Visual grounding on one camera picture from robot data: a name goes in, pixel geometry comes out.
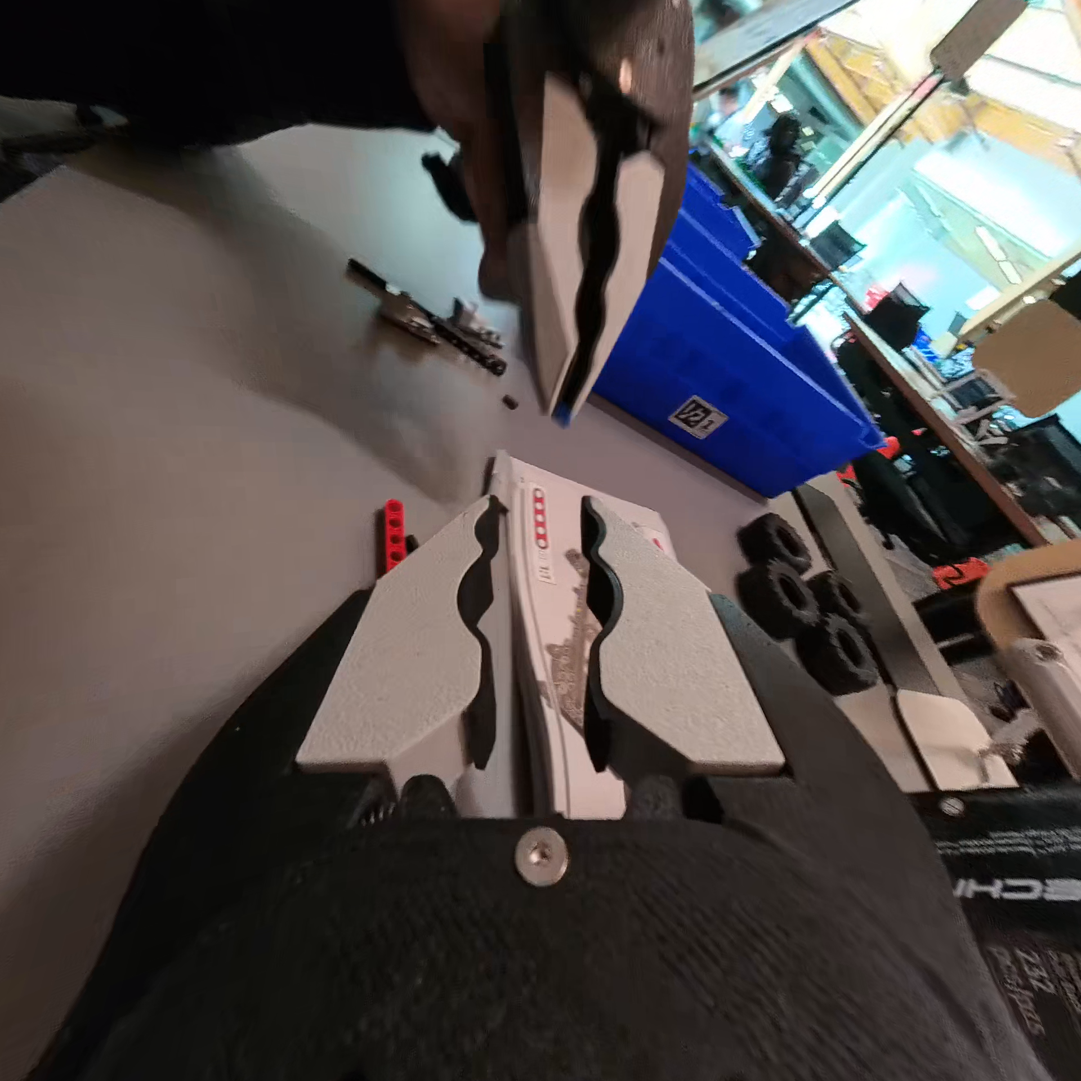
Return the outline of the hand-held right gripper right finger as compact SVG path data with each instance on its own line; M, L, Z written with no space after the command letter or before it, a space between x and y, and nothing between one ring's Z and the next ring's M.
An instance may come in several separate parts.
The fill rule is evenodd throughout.
M604 501L580 502L588 651L584 737L596 771L777 776L786 760L713 593Z

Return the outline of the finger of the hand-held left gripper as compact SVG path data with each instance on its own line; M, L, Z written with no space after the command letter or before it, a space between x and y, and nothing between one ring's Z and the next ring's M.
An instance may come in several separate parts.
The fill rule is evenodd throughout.
M587 255L574 306L575 350L560 403L580 411L650 275L665 171L653 155L603 155L585 206Z
M575 350L574 306L586 255L584 215L600 146L576 88L545 74L535 206L525 224L525 344L551 416Z

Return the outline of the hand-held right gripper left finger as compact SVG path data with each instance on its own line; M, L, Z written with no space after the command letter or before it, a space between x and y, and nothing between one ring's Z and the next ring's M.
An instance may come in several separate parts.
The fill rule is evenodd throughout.
M475 501L374 586L296 753L301 771L457 780L488 768L497 706L480 623L502 509Z

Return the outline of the building instruction booklet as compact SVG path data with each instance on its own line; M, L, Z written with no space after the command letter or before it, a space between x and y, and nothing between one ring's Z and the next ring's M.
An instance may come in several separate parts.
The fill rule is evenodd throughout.
M608 496L513 458L491 464L489 492L506 510L517 695L529 752L532 799L540 815L617 819L623 782L598 772L584 733L588 662L600 625L587 604L589 561L583 550L582 501L595 496L651 544L673 557L659 513Z

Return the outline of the grey desk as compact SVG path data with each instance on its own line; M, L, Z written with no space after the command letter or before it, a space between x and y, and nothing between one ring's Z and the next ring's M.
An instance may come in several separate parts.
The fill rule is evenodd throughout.
M657 511L732 589L764 501L605 402L543 416L513 310L480 304L508 343L491 376L346 273L479 301L479 236L421 165L449 148L111 142L2 203L2 1079L61 1026L208 740L373 579L384 501L428 538L505 450Z

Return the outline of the person's left hand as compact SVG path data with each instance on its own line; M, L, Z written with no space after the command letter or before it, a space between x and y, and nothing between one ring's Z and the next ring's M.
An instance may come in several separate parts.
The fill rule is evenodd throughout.
M483 241L478 270L489 301L518 301L508 268L506 186L499 129L484 78L483 48L498 1L397 3L402 50L424 114L456 142L462 177Z

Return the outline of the blue plastic bin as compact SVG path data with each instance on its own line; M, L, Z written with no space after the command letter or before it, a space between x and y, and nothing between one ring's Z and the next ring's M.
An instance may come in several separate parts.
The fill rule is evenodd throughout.
M759 328L672 251L650 277L593 393L764 497L883 446L804 328Z
M782 347L793 341L789 306L747 267L758 242L737 209L699 169L688 166L679 214L664 261L756 336Z

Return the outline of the grey black toy chassis assembly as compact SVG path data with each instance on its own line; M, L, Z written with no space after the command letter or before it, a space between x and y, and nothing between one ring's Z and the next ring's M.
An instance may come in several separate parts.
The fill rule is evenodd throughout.
M491 375L506 373L503 336L480 319L475 306L455 298L451 313L440 316L357 258L347 261L346 273L378 297L385 322L423 343L445 344Z

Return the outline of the white metal stand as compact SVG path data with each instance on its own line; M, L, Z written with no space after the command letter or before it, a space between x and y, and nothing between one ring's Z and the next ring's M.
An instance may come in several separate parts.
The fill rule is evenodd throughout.
M986 753L987 729L841 481L819 477L791 497L795 525L815 551L814 568L837 571L866 610L880 679L837 703L900 790L1015 789L1019 783L1007 764Z

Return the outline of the black office chair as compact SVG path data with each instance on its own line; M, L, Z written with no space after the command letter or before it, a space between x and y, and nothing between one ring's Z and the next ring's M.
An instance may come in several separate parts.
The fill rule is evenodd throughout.
M836 357L883 437L895 435L899 428L899 412L885 392L870 353L857 341L845 338L837 346ZM860 494L860 512L866 520L886 538L888 548L893 547L895 537L927 566L945 565L963 558L963 548L942 533L939 522L927 512L894 458L888 457L884 450L868 452L852 463Z

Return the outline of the round wooden board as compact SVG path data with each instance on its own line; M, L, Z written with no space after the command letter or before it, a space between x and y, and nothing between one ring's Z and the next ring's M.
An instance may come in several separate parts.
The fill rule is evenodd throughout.
M1013 597L1012 588L1035 580L1073 576L1080 572L1080 540L1027 549L995 562L976 591L976 615L993 653L1007 651L1022 639L1040 638Z

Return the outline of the brown rounded board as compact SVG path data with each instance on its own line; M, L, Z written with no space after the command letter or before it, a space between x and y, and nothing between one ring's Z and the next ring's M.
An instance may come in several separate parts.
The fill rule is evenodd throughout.
M1080 391L1080 320L1052 301L1023 305L976 345L972 362L1022 415L1046 416Z
M1027 11L1026 1L976 1L930 50L932 72L947 81L962 79Z

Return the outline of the white paper sheet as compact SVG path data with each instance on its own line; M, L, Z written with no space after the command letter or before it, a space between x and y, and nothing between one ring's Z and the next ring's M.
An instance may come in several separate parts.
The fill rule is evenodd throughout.
M1065 662L1080 669L1080 572L1007 586L1007 592Z

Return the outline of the black building set box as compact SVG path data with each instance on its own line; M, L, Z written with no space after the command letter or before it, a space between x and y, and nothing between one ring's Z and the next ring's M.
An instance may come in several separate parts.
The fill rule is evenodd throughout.
M909 797L980 955L1053 1079L1080 1078L1080 788Z

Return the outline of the white plastic bracket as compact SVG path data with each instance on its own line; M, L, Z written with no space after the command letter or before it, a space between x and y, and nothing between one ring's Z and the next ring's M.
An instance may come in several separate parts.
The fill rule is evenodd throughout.
M1047 640L1020 638L1002 658L1060 756L1079 760L1080 676L1075 654Z

